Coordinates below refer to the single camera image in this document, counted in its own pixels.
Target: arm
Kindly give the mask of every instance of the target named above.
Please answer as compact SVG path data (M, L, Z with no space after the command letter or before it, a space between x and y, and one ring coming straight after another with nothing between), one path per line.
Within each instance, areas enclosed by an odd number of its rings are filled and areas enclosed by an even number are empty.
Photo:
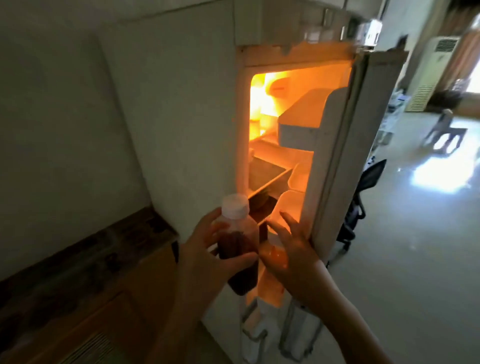
M258 259L257 253L252 252L219 260L215 253L207 251L228 227L226 223L214 222L220 214L221 209L216 208L205 215L187 242L180 246L173 309L147 364L182 363L187 344L210 303L233 275Z
M291 234L278 223L268 224L278 234L287 256L275 254L268 243L262 244L260 258L267 269L292 296L323 321L348 364L392 363L358 310L340 292L317 253L303 237L298 222L287 213L281 215Z

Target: dark liquid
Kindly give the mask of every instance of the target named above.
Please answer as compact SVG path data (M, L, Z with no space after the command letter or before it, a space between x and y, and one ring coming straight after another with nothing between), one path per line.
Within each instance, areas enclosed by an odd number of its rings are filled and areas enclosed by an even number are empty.
M241 231L233 231L222 236L218 241L218 256L220 259L234 258L249 252L258 253L258 247ZM237 295L243 296L255 288L257 281L258 261L230 278L228 284Z

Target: dark marble countertop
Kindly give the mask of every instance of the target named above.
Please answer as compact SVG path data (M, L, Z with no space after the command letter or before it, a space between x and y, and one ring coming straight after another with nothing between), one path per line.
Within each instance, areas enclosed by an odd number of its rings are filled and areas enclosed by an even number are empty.
M177 237L146 207L0 282L0 358L23 335L72 313Z

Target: bottle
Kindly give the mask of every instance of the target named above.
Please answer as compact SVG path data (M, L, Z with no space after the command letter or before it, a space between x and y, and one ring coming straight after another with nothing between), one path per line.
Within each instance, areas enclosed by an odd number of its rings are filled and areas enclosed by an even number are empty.
M255 220L249 216L248 198L242 194L230 194L223 198L222 215L218 221L230 224L226 234L218 240L218 255L220 259L256 252L260 243L260 234ZM243 296L255 288L258 281L258 261L228 280L233 291Z

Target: person's left hand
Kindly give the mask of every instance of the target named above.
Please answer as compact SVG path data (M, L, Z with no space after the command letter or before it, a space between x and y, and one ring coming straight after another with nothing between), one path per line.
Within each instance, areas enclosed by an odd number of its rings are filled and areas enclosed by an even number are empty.
M207 248L218 241L224 222L214 221L222 213L220 207L203 216L190 238L180 246L175 305L200 319L225 283L236 273L250 267L258 259L255 252L231 259L217 259Z

